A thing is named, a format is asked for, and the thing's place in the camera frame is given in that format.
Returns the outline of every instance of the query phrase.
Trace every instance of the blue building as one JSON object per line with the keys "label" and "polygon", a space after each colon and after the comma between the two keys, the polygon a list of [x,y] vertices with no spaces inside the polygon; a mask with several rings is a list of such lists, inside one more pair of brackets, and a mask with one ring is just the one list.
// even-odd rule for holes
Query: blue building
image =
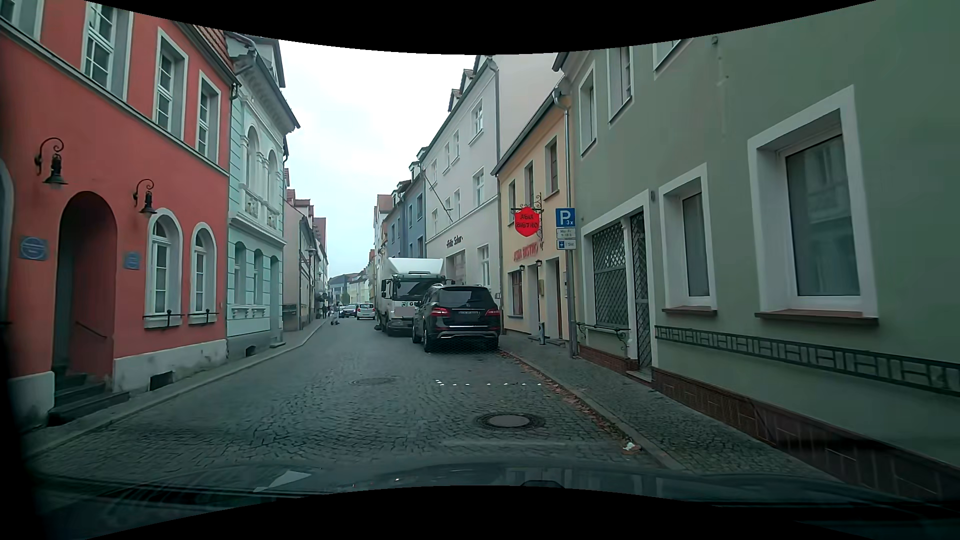
{"label": "blue building", "polygon": [[280,93],[279,41],[225,34],[241,84],[230,115],[225,315],[227,357],[236,358],[282,339],[283,162],[286,136],[300,124]]}

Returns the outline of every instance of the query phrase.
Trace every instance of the white window frame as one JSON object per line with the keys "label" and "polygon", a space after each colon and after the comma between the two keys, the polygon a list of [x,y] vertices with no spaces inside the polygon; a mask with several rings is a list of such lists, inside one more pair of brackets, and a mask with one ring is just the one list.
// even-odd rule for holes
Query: white window frame
{"label": "white window frame", "polygon": [[[662,185],[660,194],[660,246],[663,253],[665,306],[709,306],[717,309],[716,279],[713,275],[713,233],[710,227],[710,202],[707,164]],[[707,296],[690,296],[686,273],[683,200],[701,194],[704,210],[704,238],[707,245]]]}
{"label": "white window frame", "polygon": [[[859,296],[799,296],[786,183],[787,155],[843,135]],[[853,85],[747,140],[760,310],[859,311],[877,317],[874,257]]]}
{"label": "white window frame", "polygon": [[[627,87],[624,88],[622,85],[623,81],[623,54],[626,50],[627,54]],[[611,56],[616,54],[616,60],[611,61]],[[624,110],[627,105],[633,103],[634,101],[634,47],[615,47],[613,49],[607,49],[607,121],[609,123],[613,122],[613,119]],[[613,69],[617,68],[619,70],[620,76],[617,78],[617,81],[620,81],[620,92],[626,93],[626,98],[619,104],[615,103],[614,94],[614,79],[613,79]]]}
{"label": "white window frame", "polygon": [[[176,43],[175,41],[173,41],[169,36],[167,36],[167,34],[166,34],[165,32],[163,32],[163,29],[162,29],[162,28],[159,28],[159,27],[156,28],[156,64],[155,64],[155,66],[154,66],[154,108],[153,108],[153,119],[154,119],[154,123],[157,124],[157,125],[159,125],[159,123],[158,123],[158,115],[157,115],[157,107],[159,106],[160,57],[163,55],[163,44],[164,44],[164,42],[165,42],[168,46],[172,47],[172,48],[180,55],[181,61],[183,62],[183,69],[182,69],[182,73],[183,73],[182,78],[183,78],[183,80],[182,80],[182,81],[177,81],[176,78],[175,78],[174,81],[173,81],[173,85],[177,85],[177,84],[180,85],[180,92],[181,92],[181,94],[180,94],[180,124],[179,124],[179,129],[176,130],[176,131],[172,131],[172,130],[166,130],[166,131],[167,131],[168,133],[170,133],[171,135],[178,137],[180,140],[183,140],[184,123],[185,123],[185,120],[186,120],[186,95],[187,95],[187,93],[186,93],[186,81],[187,81],[187,79],[189,79],[189,76],[188,76],[188,75],[189,75],[189,73],[190,73],[190,71],[189,71],[190,58],[187,56],[187,54],[186,54],[185,52],[183,52],[183,49],[181,49],[180,46],[177,45],[177,43]],[[175,72],[176,72],[176,69],[177,69],[176,64],[177,64],[177,61],[174,60],[174,70],[175,70]],[[171,102],[171,105],[170,105],[170,112],[171,112],[170,120],[171,120],[171,122],[173,121],[173,112],[174,112],[174,111],[176,110],[176,108],[177,108],[177,107],[176,107],[176,104],[177,104],[177,103],[176,103],[177,94],[176,94],[175,91],[173,92],[173,98],[174,98],[175,101]]]}
{"label": "white window frame", "polygon": [[[207,97],[207,111],[206,111],[206,152],[201,152],[201,154],[208,160],[213,161],[214,163],[218,162],[217,159],[220,157],[220,99],[221,93],[220,88],[213,84],[213,81],[201,70],[200,71],[200,80],[197,85],[197,151],[200,152],[200,103],[204,95]],[[210,91],[204,91],[204,87],[207,87]],[[214,113],[214,122],[210,122],[210,110],[215,110]]]}
{"label": "white window frame", "polygon": [[[580,138],[580,155],[583,156],[587,153],[593,144],[597,140],[597,94],[596,94],[596,78],[594,74],[596,72],[596,61],[590,63],[590,69],[587,70],[587,73],[580,78],[580,83],[577,85],[577,111],[578,111],[578,121],[577,121],[577,132],[579,133]],[[587,86],[592,86],[593,90],[593,99],[592,103],[590,102]],[[585,127],[585,122],[588,122],[589,129]]]}
{"label": "white window frame", "polygon": [[[154,236],[154,225],[158,219],[165,218],[164,230],[167,232],[166,238]],[[180,313],[180,284],[182,283],[183,263],[183,228],[180,227],[180,221],[169,209],[156,209],[156,213],[150,216],[147,222],[147,272],[146,286],[144,287],[144,315],[159,315],[155,309],[156,300],[156,245],[164,244],[167,246],[167,283],[166,283],[166,308],[172,313]],[[180,316],[172,315],[170,317],[170,326],[178,326]],[[156,328],[167,326],[166,317],[150,317],[143,319],[144,328]]]}
{"label": "white window frame", "polygon": [[[204,245],[202,249],[197,246],[197,236],[205,231],[207,234],[207,239],[204,241],[209,241],[210,245]],[[198,313],[204,309],[210,310],[209,322],[214,322],[217,320],[217,315],[214,311],[217,310],[217,237],[213,234],[213,230],[210,229],[210,226],[204,223],[203,221],[198,223],[193,229],[193,234],[190,236],[190,248],[191,255],[190,266],[190,313]],[[197,301],[197,254],[204,254],[204,290],[203,290],[203,309],[196,309]],[[188,317],[189,324],[199,324],[207,322],[206,315],[194,314]]]}

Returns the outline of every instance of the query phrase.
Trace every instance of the white car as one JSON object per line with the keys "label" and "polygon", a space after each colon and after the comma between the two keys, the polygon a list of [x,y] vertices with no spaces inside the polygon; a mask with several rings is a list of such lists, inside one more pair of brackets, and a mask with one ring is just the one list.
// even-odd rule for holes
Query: white car
{"label": "white car", "polygon": [[373,304],[358,304],[357,305],[357,319],[370,319],[373,320],[376,318],[376,311],[373,310]]}

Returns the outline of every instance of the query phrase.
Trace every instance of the downspout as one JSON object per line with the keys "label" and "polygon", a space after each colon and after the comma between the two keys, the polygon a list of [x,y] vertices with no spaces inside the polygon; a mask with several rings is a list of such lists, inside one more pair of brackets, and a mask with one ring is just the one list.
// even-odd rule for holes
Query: downspout
{"label": "downspout", "polygon": [[[487,63],[490,65],[490,69],[493,70],[493,103],[494,103],[494,116],[496,117],[496,126],[495,126],[495,135],[496,135],[496,162],[500,163],[500,68],[496,65],[496,62],[493,61],[493,56],[490,55],[487,57]],[[496,178],[496,234],[497,238],[500,241],[500,249],[497,251],[497,257],[499,260],[499,275],[496,277],[496,280],[500,283],[500,335],[507,335],[507,327],[504,325],[504,322],[507,320],[506,315],[503,314],[503,199],[500,196],[500,179]]]}
{"label": "downspout", "polygon": [[[564,110],[564,154],[566,160],[566,207],[572,208],[572,191],[570,190],[570,107],[564,107],[560,104],[560,85],[553,89],[553,103]],[[573,251],[566,250],[566,314],[569,322],[567,324],[567,334],[570,339],[567,340],[570,357],[577,355],[577,304],[574,298],[574,273],[573,273]]]}

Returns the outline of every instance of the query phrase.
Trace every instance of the manhole cover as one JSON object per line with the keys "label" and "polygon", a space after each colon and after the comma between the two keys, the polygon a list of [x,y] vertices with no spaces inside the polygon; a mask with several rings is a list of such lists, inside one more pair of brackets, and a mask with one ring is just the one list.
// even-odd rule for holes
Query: manhole cover
{"label": "manhole cover", "polygon": [[522,412],[495,412],[476,419],[477,424],[488,430],[532,430],[543,426],[543,419]]}
{"label": "manhole cover", "polygon": [[395,380],[394,380],[393,378],[390,378],[390,377],[373,377],[373,378],[370,378],[370,379],[358,379],[358,380],[354,380],[354,381],[352,381],[350,384],[356,384],[356,385],[358,385],[358,386],[370,386],[370,385],[373,385],[373,384],[387,384],[387,383],[394,382],[394,381],[395,381]]}

